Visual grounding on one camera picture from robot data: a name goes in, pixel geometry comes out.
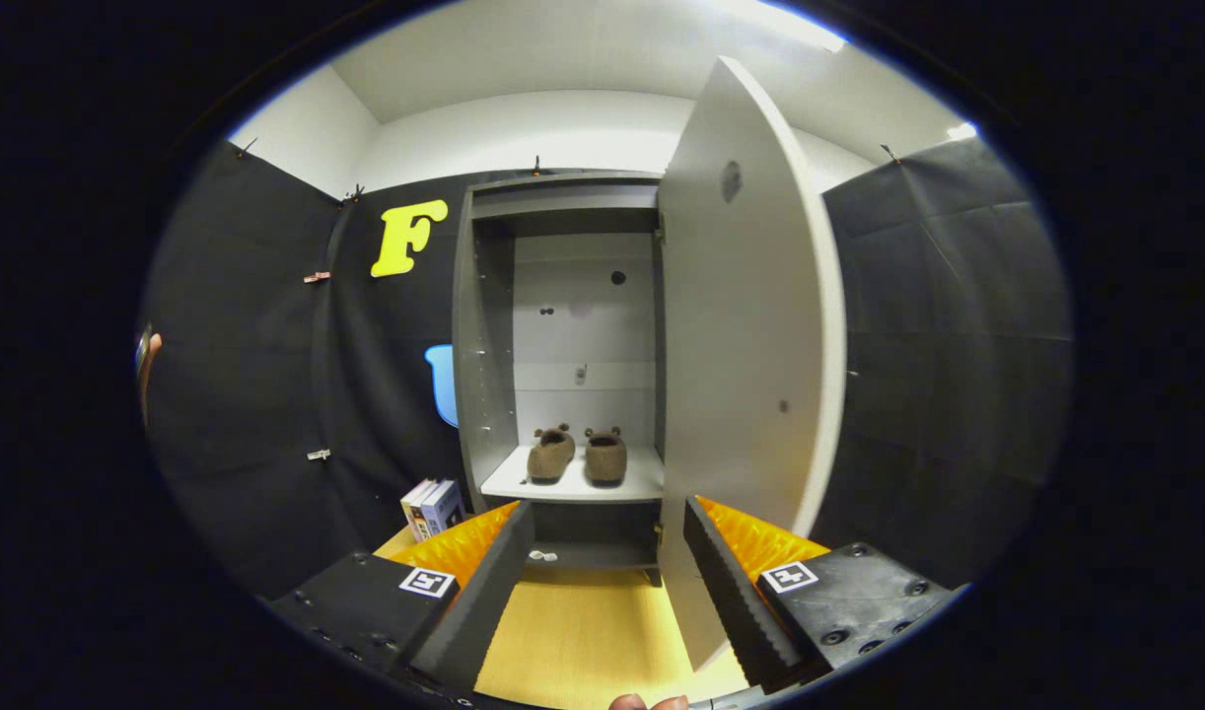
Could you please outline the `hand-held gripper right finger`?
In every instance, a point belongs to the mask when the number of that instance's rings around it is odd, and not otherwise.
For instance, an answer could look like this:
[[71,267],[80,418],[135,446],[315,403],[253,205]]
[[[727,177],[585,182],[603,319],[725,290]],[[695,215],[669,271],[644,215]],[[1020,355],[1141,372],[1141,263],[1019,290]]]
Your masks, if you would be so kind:
[[746,681],[764,693],[859,665],[958,597],[872,544],[825,548],[706,495],[684,499],[683,536]]

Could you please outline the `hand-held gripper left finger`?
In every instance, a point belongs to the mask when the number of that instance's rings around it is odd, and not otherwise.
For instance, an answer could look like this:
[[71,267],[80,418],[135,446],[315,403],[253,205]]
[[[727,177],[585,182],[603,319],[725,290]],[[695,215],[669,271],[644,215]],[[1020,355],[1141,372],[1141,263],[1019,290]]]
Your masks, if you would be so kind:
[[390,556],[337,558],[268,609],[365,675],[466,696],[531,545],[531,504],[513,501]]

